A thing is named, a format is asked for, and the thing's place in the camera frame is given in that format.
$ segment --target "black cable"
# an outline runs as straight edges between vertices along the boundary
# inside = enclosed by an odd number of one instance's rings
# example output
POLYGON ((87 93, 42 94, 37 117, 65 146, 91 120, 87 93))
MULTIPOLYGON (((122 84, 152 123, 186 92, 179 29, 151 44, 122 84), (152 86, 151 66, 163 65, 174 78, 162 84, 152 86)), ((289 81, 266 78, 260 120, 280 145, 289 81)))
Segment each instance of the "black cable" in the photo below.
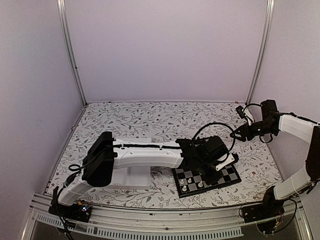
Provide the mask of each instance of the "black cable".
MULTIPOLYGON (((63 188, 61 188, 61 190, 58 192, 58 194, 57 194, 57 196, 56 196, 57 199, 59 198, 59 195, 61 194, 62 190, 63 190, 63 188)), ((60 214, 59 214, 58 204, 57 204, 57 203, 55 204, 55 210, 56 210, 56 213, 58 214, 58 217, 59 217, 60 221, 62 222, 65 236, 66 236, 69 240, 74 240, 74 238, 73 238, 72 235, 71 235, 71 231, 70 231, 70 230, 68 229, 68 227, 67 227, 66 222, 62 219, 62 217, 61 217, 60 214)))
POLYGON ((123 144, 124 148, 154 148, 154 149, 181 149, 179 146, 166 146, 155 144, 123 144))
POLYGON ((295 117, 297 119, 301 119, 301 120, 304 120, 304 121, 319 125, 319 122, 313 121, 313 120, 311 120, 309 118, 306 118, 304 116, 298 116, 298 115, 294 114, 293 112, 279 112, 279 113, 283 114, 283 115, 291 115, 291 116, 293 116, 293 117, 295 117))
MULTIPOLYGON (((234 131, 228 124, 226 124, 226 123, 223 123, 223 122, 210 122, 210 123, 207 123, 206 125, 202 126, 202 127, 196 132, 196 134, 195 134, 195 135, 193 136, 193 138, 191 139, 192 142, 195 141, 196 137, 199 135, 199 133, 201 133, 201 131, 202 131, 203 129, 205 129, 205 128, 211 126, 211 125, 222 125, 222 126, 225 126, 225 127, 227 127, 228 129, 230 129, 233 134, 235 134, 235 131, 234 131)), ((232 140, 232 145, 231 145, 231 147, 230 147, 230 149, 229 149, 229 152, 234 148, 235 143, 236 143, 236 139, 233 138, 233 140, 232 140)))
POLYGON ((281 232, 282 230, 284 230, 285 228, 287 228, 287 227, 290 225, 290 223, 295 219, 295 216, 296 216, 296 213, 297 213, 297 209, 298 209, 298 204, 297 204, 297 202, 296 202, 295 200, 293 200, 293 199, 288 199, 288 200, 290 200, 291 202, 294 202, 294 204, 295 204, 294 213, 293 213, 291 219, 289 220, 289 222, 288 222, 283 228, 281 228, 280 230, 278 230, 278 231, 276 230, 276 231, 274 231, 273 233, 269 233, 269 234, 264 233, 264 235, 273 235, 273 234, 276 234, 276 233, 281 232))
POLYGON ((272 137, 272 134, 270 133, 270 140, 269 140, 269 141, 263 141, 261 136, 259 136, 259 139, 260 139, 260 141, 261 141, 262 143, 268 144, 268 143, 271 143, 274 138, 272 137))
MULTIPOLYGON (((118 144, 114 146, 107 146, 106 148, 103 148, 100 152, 112 149, 112 148, 156 148, 156 149, 181 149, 179 146, 160 146, 155 144, 118 144)), ((99 157, 100 153, 98 152, 94 158, 92 158, 90 161, 88 161, 85 165, 79 166, 78 164, 71 164, 69 165, 68 169, 71 172, 78 172, 81 169, 84 169, 86 166, 88 166, 90 163, 92 163, 94 160, 96 160, 99 157)))
POLYGON ((250 104, 246 105, 242 111, 245 111, 246 108, 248 108, 248 107, 250 107, 250 106, 257 106, 257 107, 260 107, 260 108, 261 108, 261 104, 258 104, 258 103, 250 103, 250 104))

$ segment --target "metal rail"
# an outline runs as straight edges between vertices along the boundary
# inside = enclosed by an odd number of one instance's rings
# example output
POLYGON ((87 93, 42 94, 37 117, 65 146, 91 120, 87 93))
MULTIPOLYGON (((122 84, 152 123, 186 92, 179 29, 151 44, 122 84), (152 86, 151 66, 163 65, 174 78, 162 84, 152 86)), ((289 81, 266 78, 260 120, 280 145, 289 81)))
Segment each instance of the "metal rail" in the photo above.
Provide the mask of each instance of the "metal rail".
POLYGON ((254 95, 255 95, 256 88, 257 88, 257 83, 259 80, 259 76, 260 76, 260 72, 261 72, 261 68, 262 68, 262 64, 264 61, 265 52, 266 52, 266 48, 267 48, 269 32, 271 29, 272 16, 274 13, 274 5, 275 5, 275 0, 268 0, 267 1, 265 20, 264 20, 264 28, 263 28, 263 34, 262 34, 259 55, 258 55, 258 59, 256 61, 251 85, 249 88, 249 93, 248 93, 248 96, 245 101, 246 104, 250 104, 252 102, 254 95))

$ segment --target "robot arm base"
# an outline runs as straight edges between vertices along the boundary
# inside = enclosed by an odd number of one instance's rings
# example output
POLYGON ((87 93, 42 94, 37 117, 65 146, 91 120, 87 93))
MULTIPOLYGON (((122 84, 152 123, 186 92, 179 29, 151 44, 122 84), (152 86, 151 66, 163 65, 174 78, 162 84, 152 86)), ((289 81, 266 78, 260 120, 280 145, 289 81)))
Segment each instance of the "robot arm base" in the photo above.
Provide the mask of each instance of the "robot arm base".
POLYGON ((58 203, 58 188, 59 187, 56 187, 53 190, 52 201, 48 212, 61 218, 88 223, 91 217, 91 206, 84 201, 74 203, 71 206, 58 203))

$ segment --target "patterned surface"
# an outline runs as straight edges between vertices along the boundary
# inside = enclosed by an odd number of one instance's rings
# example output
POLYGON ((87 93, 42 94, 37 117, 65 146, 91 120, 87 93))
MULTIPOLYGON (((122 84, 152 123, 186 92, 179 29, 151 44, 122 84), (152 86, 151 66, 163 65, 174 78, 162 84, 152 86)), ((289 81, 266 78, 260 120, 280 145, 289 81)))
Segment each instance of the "patterned surface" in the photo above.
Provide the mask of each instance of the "patterned surface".
POLYGON ((198 171, 183 168, 172 169, 179 197, 184 198, 193 196, 205 193, 212 189, 225 188, 241 182, 240 176, 233 165, 226 166, 221 171, 223 177, 220 178, 216 184, 207 185, 198 171))
MULTIPOLYGON (((197 129, 209 122, 223 122, 232 128, 243 121, 236 113, 236 103, 200 102, 121 102, 90 104, 77 126, 58 164, 47 189, 52 194, 70 174, 70 164, 81 164, 88 149, 104 131, 116 138, 152 138, 165 142, 177 138, 191 138, 197 129)), ((230 147, 229 131, 223 126, 208 127, 202 136, 219 135, 230 147)), ((241 183, 208 191, 199 195, 179 198, 172 171, 165 167, 151 170, 149 190, 112 190, 95 188, 83 199, 97 204, 137 208, 205 208, 230 206, 261 200, 265 190, 281 181, 266 144, 256 137, 250 142, 237 141, 232 150, 238 153, 235 167, 241 183)))

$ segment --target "aluminum frame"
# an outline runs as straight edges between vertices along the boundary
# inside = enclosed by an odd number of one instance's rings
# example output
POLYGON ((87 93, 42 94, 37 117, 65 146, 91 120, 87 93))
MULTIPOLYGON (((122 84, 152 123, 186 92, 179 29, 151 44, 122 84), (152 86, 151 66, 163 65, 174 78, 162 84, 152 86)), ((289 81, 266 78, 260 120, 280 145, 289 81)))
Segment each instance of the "aluminum frame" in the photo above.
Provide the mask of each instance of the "aluminum frame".
POLYGON ((267 49, 267 43, 268 43, 269 33, 270 33, 271 23, 272 23, 272 16, 274 13, 274 6, 275 6, 275 0, 268 0, 266 5, 266 13, 265 13, 265 20, 264 20, 264 27, 263 27, 263 34, 262 34, 259 55, 254 68, 254 73, 253 73, 251 85, 249 88, 249 93, 245 101, 246 104, 250 104, 255 95, 261 68, 263 65, 264 57, 265 57, 265 52, 267 49))
MULTIPOLYGON (((24 229, 22 240, 30 240, 35 222, 39 221, 56 227, 62 227, 57 216, 48 213, 51 197, 35 194, 29 207, 29 219, 24 229)), ((307 218, 299 198, 296 222, 298 231, 303 240, 312 240, 307 218)), ((151 240, 152 236, 161 236, 161 239, 211 239, 210 235, 224 239, 231 237, 228 234, 235 230, 234 237, 242 236, 241 227, 256 224, 245 223, 239 216, 241 206, 229 206, 219 208, 194 208, 194 209, 150 209, 128 208, 121 206, 94 204, 89 223, 77 222, 75 232, 107 238, 121 239, 120 235, 141 236, 141 239, 151 240)), ((284 204, 285 214, 292 214, 295 204, 287 201, 284 204)))
POLYGON ((71 36, 69 31, 69 25, 67 20, 67 13, 66 13, 66 6, 65 6, 65 0, 57 0, 58 5, 58 12, 59 12, 59 18, 61 22, 61 28, 64 38, 65 47, 68 53, 71 69, 72 69, 72 75, 75 83, 76 90, 79 94, 80 100, 82 105, 85 107, 87 104, 87 99, 85 96, 85 92, 80 80, 80 75, 76 63, 76 58, 74 54, 74 50, 71 43, 71 36))

